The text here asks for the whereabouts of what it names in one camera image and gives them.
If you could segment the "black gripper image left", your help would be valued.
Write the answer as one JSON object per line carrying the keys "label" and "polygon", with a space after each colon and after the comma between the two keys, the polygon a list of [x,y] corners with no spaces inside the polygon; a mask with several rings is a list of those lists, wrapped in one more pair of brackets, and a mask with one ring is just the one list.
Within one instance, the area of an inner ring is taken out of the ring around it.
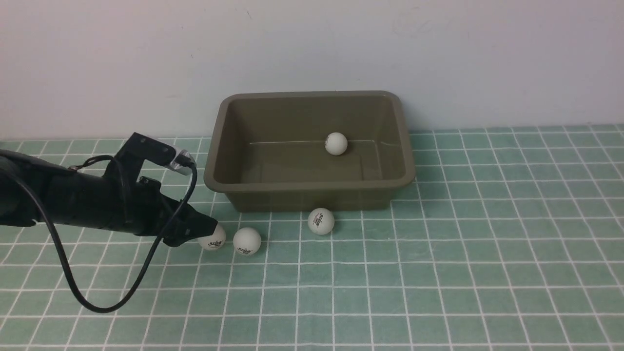
{"label": "black gripper image left", "polygon": [[164,244],[173,248],[194,238],[213,235],[218,220],[189,205],[189,193],[181,200],[174,200],[160,192],[161,186],[154,178],[139,178],[130,187],[117,224],[118,232],[161,237]]}

